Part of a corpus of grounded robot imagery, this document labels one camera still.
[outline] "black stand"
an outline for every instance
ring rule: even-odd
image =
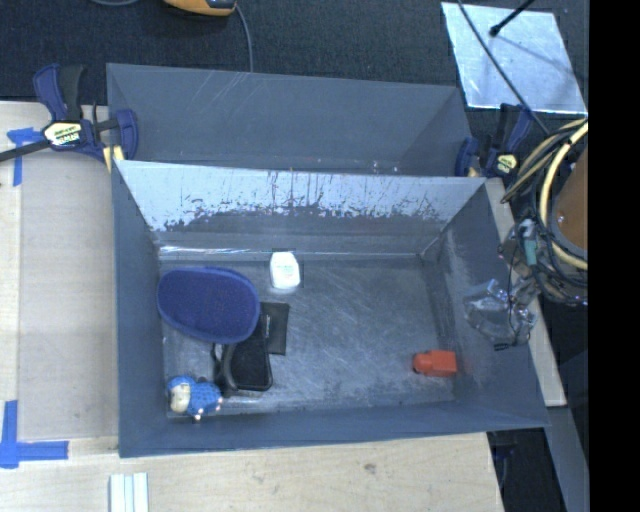
[[[522,11],[524,11],[527,7],[529,7],[533,2],[535,2],[535,0],[527,0],[524,4],[522,4],[515,11],[513,11],[511,14],[509,14],[509,16],[507,16],[505,19],[503,19],[500,23],[498,23],[497,25],[494,25],[493,27],[491,27],[491,30],[489,30],[489,34],[491,36],[493,36],[493,37],[497,36],[498,32],[500,32],[502,30],[502,28],[507,23],[509,23],[516,16],[518,16]]]

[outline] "plush toy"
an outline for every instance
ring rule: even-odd
[[[218,386],[208,381],[196,382],[188,375],[179,375],[167,383],[169,407],[178,414],[188,414],[196,421],[211,411],[219,411],[222,393]]]

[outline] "yellow cable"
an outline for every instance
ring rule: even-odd
[[[556,133],[547,137],[540,144],[538,144],[538,146],[536,146],[535,149],[531,153],[529,153],[529,156],[525,158],[524,162],[522,162],[522,165],[520,166],[520,169],[518,170],[518,173],[517,173],[517,176],[519,176],[518,180],[513,185],[511,185],[511,187],[509,187],[509,190],[506,191],[506,193],[504,194],[500,202],[502,204],[508,202],[514,196],[514,194],[520,189],[520,187],[522,187],[522,185],[531,176],[533,176],[533,174],[535,174],[535,172],[538,169],[540,169],[540,167],[542,167],[545,163],[549,161],[552,153],[545,155],[541,161],[535,163],[535,165],[531,169],[528,169],[528,167],[538,158],[538,155],[540,153],[542,153],[545,149],[547,149],[548,146],[550,146],[551,144],[555,143],[557,140],[565,136],[565,134],[562,132],[570,128],[573,128],[575,126],[579,126],[584,122],[585,122],[584,119],[571,121],[570,123],[567,123],[562,127],[560,127]]]
[[[589,123],[584,123],[582,127],[580,127],[576,132],[571,136],[571,138],[565,142],[562,147],[556,153],[555,158],[551,162],[547,174],[545,176],[544,182],[542,183],[542,189],[540,191],[540,220],[542,221],[542,225],[547,227],[547,205],[549,203],[549,192],[551,191],[551,184],[553,183],[553,179],[558,172],[560,167],[560,163],[562,159],[567,155],[571,147],[578,142],[582,137],[584,137],[589,131]],[[587,270],[588,265],[587,262],[576,258],[575,256],[565,252],[558,244],[552,242],[553,251],[558,255],[562,261],[573,265],[581,270]]]

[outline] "blue oval sponge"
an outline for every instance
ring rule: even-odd
[[[169,325],[195,338],[229,345],[246,340],[260,316],[258,292],[228,268],[184,267],[162,275],[158,311]]]

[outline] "black floor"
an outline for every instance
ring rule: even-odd
[[[518,0],[468,3],[516,8]],[[293,75],[459,85],[440,2],[432,0],[240,0],[253,48],[254,70]],[[539,0],[553,12],[588,106],[589,1]],[[207,22],[171,14],[160,0],[108,7],[92,0],[0,0],[0,99],[34,100],[32,76],[52,62],[84,64],[84,104],[106,104],[107,62],[248,70],[240,16]],[[497,126],[496,111],[467,112],[474,136]],[[541,115],[553,129],[566,116]],[[532,134],[526,153],[541,140]],[[587,310],[543,304],[551,343],[562,367],[587,348]],[[571,404],[588,460],[588,398]],[[507,512],[564,512],[541,430],[491,436],[499,445]],[[503,472],[507,462],[506,473]]]

